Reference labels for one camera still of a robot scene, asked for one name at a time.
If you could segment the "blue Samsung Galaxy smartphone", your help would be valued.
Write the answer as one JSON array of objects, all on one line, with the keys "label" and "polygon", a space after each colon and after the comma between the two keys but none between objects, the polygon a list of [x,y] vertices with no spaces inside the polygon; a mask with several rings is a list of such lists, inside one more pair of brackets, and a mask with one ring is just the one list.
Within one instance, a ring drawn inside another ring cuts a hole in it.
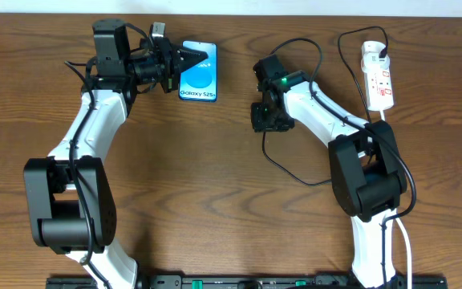
[{"label": "blue Samsung Galaxy smartphone", "polygon": [[215,102],[217,100],[217,45],[185,40],[183,47],[203,51],[208,58],[180,75],[181,100]]}]

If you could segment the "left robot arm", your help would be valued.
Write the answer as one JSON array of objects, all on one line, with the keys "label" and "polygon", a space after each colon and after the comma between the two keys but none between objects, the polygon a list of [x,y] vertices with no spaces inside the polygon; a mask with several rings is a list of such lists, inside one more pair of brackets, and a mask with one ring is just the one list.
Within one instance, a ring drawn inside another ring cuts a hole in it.
[{"label": "left robot arm", "polygon": [[215,44],[172,43],[165,25],[155,22],[131,48],[131,27],[115,18],[94,22],[95,55],[70,64],[82,81],[78,114],[59,144],[23,169],[34,242],[87,271],[84,278],[49,279],[49,288],[148,287],[139,263],[116,239],[116,204],[103,163],[138,95],[156,86],[181,98],[190,85],[216,90]]}]

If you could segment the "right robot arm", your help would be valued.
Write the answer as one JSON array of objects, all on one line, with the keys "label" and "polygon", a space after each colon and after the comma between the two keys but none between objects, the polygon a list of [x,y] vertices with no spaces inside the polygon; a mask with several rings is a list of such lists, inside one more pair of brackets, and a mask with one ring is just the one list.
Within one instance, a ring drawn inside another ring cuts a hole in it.
[{"label": "right robot arm", "polygon": [[286,132],[300,122],[327,147],[332,190],[352,223],[352,273],[364,288],[390,284],[395,277],[391,228],[407,190],[390,125],[350,114],[304,71],[289,73],[276,55],[260,59],[253,72],[262,93],[251,105],[253,130]]}]

